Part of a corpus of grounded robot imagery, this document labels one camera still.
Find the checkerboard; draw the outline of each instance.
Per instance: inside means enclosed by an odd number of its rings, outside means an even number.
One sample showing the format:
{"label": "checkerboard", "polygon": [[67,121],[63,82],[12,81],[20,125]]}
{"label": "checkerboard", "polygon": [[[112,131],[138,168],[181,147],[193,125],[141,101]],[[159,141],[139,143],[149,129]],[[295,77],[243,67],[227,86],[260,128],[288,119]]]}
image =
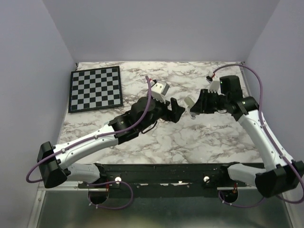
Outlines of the checkerboard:
{"label": "checkerboard", "polygon": [[71,72],[69,113],[123,106],[119,66]]}

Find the gray wall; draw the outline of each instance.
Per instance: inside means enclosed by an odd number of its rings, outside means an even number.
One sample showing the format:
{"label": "gray wall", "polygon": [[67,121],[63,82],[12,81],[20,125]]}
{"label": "gray wall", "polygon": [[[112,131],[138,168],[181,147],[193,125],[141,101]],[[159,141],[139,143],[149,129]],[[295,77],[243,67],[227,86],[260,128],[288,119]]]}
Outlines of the gray wall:
{"label": "gray wall", "polygon": [[37,191],[25,176],[56,142],[75,64],[41,0],[2,1],[0,21],[0,226],[24,228]]}
{"label": "gray wall", "polygon": [[76,61],[244,61],[278,2],[44,0]]}
{"label": "gray wall", "polygon": [[[279,2],[246,62],[262,78],[269,125],[288,152],[304,161],[304,1]],[[257,81],[246,75],[258,98]],[[293,197],[301,198],[302,192],[298,188]],[[304,211],[304,204],[297,207]]]}

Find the tabletop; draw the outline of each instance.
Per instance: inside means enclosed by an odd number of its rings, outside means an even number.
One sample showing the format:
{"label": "tabletop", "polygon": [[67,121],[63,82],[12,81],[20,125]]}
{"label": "tabletop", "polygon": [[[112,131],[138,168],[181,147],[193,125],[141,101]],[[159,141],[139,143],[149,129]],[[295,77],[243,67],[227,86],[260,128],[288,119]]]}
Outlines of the tabletop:
{"label": "tabletop", "polygon": [[[78,70],[119,66],[123,107],[69,114],[64,119],[59,143],[75,140],[101,128],[131,108],[147,94],[145,76],[167,82],[166,99],[174,97],[183,104],[186,96],[196,100],[202,88],[208,88],[204,78],[209,71],[227,62],[95,62],[79,63]],[[237,75],[244,96],[247,90],[240,68],[232,66],[217,72],[217,76]],[[184,113],[178,123],[158,122],[147,134],[116,147],[97,151],[80,163],[103,164],[143,163],[219,163],[261,162],[259,153],[246,131],[230,114],[201,114],[195,120]]]}

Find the marble surface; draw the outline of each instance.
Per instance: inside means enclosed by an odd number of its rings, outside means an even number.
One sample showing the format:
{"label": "marble surface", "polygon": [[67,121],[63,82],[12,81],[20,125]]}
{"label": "marble surface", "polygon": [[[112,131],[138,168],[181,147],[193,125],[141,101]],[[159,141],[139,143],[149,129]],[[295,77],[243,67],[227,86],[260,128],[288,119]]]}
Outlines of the marble surface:
{"label": "marble surface", "polygon": [[[190,95],[196,99],[201,88],[208,88],[203,75],[224,62],[100,62],[79,63],[78,69],[120,66],[123,107],[66,114],[59,143],[66,143],[101,128],[105,122],[123,114],[147,93],[145,76],[166,81],[167,100],[174,97],[182,104]],[[218,71],[217,76],[240,77],[239,67]],[[212,163],[261,162],[259,153],[245,130],[230,114],[201,114],[192,120],[184,113],[178,123],[158,122],[145,135],[116,147],[106,148],[81,159],[80,163]]]}

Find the gray floor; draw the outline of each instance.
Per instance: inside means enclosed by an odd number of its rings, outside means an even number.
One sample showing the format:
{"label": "gray floor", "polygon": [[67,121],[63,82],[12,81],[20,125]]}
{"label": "gray floor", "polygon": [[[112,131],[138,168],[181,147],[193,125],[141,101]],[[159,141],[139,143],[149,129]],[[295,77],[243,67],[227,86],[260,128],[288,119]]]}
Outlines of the gray floor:
{"label": "gray floor", "polygon": [[[283,202],[271,198],[252,209],[237,209],[214,198],[135,199],[120,211],[88,206],[86,191],[48,191],[39,228],[288,228],[290,219]],[[256,190],[242,190],[239,204],[261,199]],[[107,206],[127,200],[112,199]]]}

